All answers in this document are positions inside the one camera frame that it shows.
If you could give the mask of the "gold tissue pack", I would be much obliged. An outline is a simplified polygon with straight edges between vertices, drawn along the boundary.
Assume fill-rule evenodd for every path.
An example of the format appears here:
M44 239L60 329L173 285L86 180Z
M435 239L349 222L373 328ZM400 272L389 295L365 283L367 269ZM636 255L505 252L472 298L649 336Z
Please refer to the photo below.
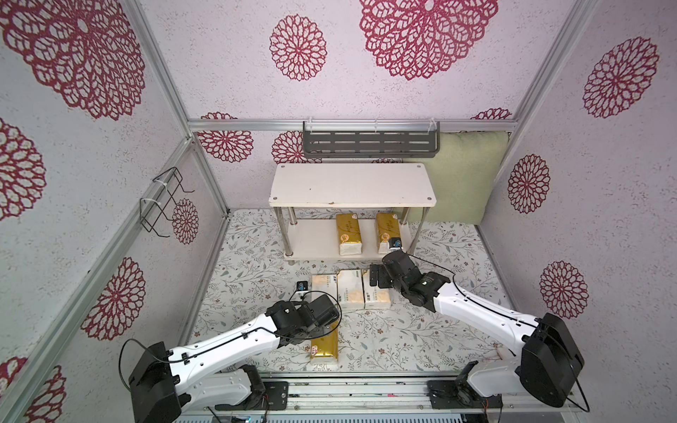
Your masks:
M339 214L336 216L338 235L338 252L341 256L357 256L362 254L362 238L360 222L356 214Z
M339 361L338 329L327 335L315 338L310 344L310 362L313 365L336 365Z
M388 240L392 237L400 237L400 220L395 213L379 213L376 218L377 247L381 255L389 254Z

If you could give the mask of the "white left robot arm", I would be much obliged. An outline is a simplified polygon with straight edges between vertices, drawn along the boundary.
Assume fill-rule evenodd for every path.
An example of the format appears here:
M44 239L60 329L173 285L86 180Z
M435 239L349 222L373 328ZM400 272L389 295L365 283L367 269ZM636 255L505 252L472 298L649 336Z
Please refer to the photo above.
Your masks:
M232 405L268 407L266 386L250 356L299 345L336 330L340 306L328 294L312 302L278 301L254 320L184 347L146 347L125 386L136 422L173 422L183 412Z

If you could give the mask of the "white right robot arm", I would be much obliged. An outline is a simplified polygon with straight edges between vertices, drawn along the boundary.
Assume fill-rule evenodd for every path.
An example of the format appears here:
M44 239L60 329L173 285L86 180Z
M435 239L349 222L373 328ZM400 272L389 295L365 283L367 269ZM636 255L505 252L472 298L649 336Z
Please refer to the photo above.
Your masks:
M510 357L481 364L471 361L455 378L451 398L466 407L489 406L504 394L526 393L543 405L574 405L574 390L585 366L567 324L557 315L543 317L504 308L463 289L455 272L440 264L423 272L419 257L396 250L372 264L372 287L391 288L410 304L468 324L508 349Z

